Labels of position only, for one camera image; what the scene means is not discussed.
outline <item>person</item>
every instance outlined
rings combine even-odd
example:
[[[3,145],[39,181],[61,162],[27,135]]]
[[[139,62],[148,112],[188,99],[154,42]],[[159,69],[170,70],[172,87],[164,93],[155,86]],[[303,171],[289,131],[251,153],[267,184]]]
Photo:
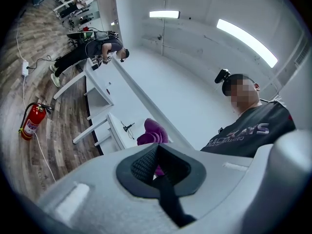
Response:
[[[234,74],[222,85],[225,96],[239,118],[214,136],[201,151],[222,155],[254,157],[260,146],[274,143],[295,125],[289,111],[278,100],[262,104],[260,87],[248,76]]]
[[[123,47],[123,44],[119,39],[107,39],[100,42],[93,40],[87,44],[81,44],[76,49],[58,58],[53,65],[50,65],[50,70],[53,72],[51,74],[51,79],[54,85],[59,88],[59,76],[67,68],[81,60],[94,58],[95,56],[100,55],[103,57],[103,62],[108,63],[108,53],[113,52],[116,52],[117,58],[121,59],[121,61],[124,61],[129,57],[129,50]]]
[[[69,6],[68,8],[64,9],[60,13],[56,11],[57,17],[64,18],[68,16],[70,13],[82,9],[84,6],[91,4],[94,0],[78,0],[76,4]]]

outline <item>white ceiling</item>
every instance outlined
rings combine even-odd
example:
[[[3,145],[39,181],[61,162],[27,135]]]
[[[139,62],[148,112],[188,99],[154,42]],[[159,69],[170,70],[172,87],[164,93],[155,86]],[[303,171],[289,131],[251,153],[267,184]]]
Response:
[[[265,88],[270,99],[295,71],[294,59],[303,47],[302,29],[282,0],[133,0],[140,9],[141,43],[160,53],[163,20],[150,19],[149,11],[172,9],[180,19],[166,19],[163,55],[189,69],[212,87],[220,69],[245,73]],[[247,45],[216,28],[224,19],[262,42],[278,59],[272,69]]]

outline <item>black strap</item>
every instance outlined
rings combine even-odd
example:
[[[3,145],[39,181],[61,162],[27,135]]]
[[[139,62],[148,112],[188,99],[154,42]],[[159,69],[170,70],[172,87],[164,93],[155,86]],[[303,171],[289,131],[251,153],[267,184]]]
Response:
[[[178,227],[183,227],[196,221],[193,216],[184,213],[175,189],[165,175],[154,179],[152,186],[159,189],[159,204]]]

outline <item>purple cloth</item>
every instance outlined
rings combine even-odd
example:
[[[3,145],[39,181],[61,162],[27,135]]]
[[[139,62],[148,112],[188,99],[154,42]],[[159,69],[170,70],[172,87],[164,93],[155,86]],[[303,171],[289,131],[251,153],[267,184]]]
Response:
[[[166,130],[151,118],[147,118],[144,122],[145,133],[137,138],[137,145],[144,145],[148,143],[168,143],[169,138]],[[155,174],[157,176],[164,175],[160,166],[157,166]]]

